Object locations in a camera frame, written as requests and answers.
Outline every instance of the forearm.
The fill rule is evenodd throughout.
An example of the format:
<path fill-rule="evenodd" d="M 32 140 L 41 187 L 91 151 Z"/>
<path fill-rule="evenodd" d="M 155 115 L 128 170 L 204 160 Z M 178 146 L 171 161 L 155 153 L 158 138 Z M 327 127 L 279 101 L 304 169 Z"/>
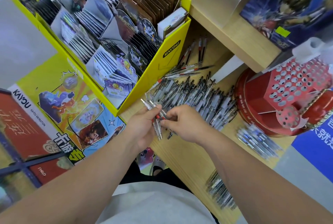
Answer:
<path fill-rule="evenodd" d="M 222 133 L 201 145 L 248 223 L 333 223 L 333 215 Z"/>
<path fill-rule="evenodd" d="M 0 215 L 0 223 L 95 223 L 135 159 L 126 132 Z"/>

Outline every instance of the foot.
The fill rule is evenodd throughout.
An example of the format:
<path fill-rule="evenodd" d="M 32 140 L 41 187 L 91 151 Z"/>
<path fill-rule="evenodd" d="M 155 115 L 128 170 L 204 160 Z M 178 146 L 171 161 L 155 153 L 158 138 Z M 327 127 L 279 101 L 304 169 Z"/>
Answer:
<path fill-rule="evenodd" d="M 162 161 L 159 156 L 155 156 L 154 161 L 152 162 L 152 167 L 150 169 L 149 175 L 156 176 L 162 170 L 166 168 L 166 164 Z"/>

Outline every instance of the white paper roll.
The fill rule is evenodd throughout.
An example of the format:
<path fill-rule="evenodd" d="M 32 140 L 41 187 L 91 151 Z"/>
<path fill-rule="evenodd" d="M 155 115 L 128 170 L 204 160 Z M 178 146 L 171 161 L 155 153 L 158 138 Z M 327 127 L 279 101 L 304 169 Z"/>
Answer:
<path fill-rule="evenodd" d="M 295 61 L 299 64 L 304 64 L 309 60 L 320 55 L 321 48 L 325 43 L 318 37 L 310 37 L 304 43 L 295 47 L 292 54 L 296 57 Z"/>

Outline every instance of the blue anime box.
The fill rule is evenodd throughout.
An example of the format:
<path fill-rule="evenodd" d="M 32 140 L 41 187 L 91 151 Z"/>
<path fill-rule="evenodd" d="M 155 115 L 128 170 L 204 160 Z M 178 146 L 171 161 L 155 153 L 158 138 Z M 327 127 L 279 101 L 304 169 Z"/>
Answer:
<path fill-rule="evenodd" d="M 250 0 L 240 15 L 285 51 L 333 21 L 333 0 Z"/>

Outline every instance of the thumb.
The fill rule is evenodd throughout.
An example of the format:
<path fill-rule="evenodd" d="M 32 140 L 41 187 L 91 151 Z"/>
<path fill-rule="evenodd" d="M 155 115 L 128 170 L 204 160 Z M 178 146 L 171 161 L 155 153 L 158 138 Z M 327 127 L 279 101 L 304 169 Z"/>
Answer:
<path fill-rule="evenodd" d="M 151 110 L 148 110 L 144 116 L 149 119 L 152 120 L 162 109 L 162 105 L 158 104 L 156 107 L 152 108 Z"/>
<path fill-rule="evenodd" d="M 170 120 L 162 120 L 161 122 L 161 126 L 168 128 L 172 131 L 175 131 L 177 133 L 177 121 L 170 121 Z"/>

